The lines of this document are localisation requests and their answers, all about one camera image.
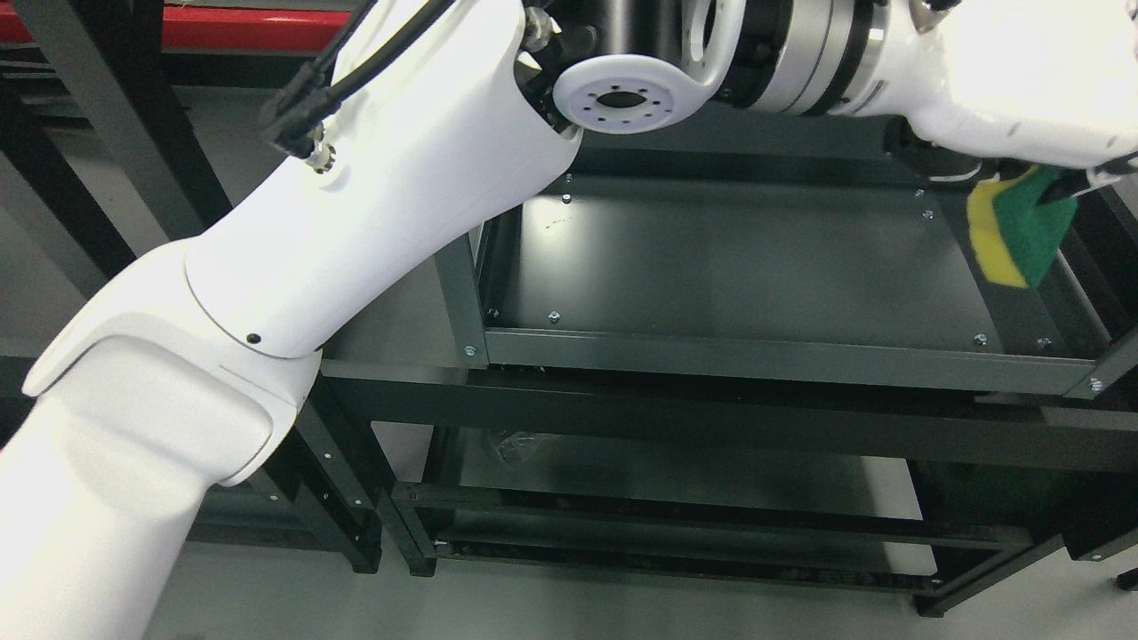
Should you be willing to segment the white robotic hand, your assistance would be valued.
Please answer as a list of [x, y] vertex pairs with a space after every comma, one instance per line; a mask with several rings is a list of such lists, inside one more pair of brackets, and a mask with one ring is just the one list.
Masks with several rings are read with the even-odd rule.
[[987, 163], [1135, 172], [1133, 1], [869, 1], [853, 23], [853, 116], [887, 118], [887, 156], [939, 182]]

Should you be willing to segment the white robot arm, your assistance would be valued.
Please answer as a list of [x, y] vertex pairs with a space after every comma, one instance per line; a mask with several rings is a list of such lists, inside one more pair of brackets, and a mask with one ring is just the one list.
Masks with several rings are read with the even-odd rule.
[[[138, 639], [204, 495], [259, 470], [322, 345], [586, 131], [671, 126], [735, 68], [744, 1], [366, 1], [261, 112], [284, 161], [198, 236], [114, 276], [28, 370], [3, 448], [5, 639]], [[1036, 287], [1074, 198], [1135, 171], [1133, 1], [789, 11], [747, 109], [898, 115], [967, 166], [979, 266]]]

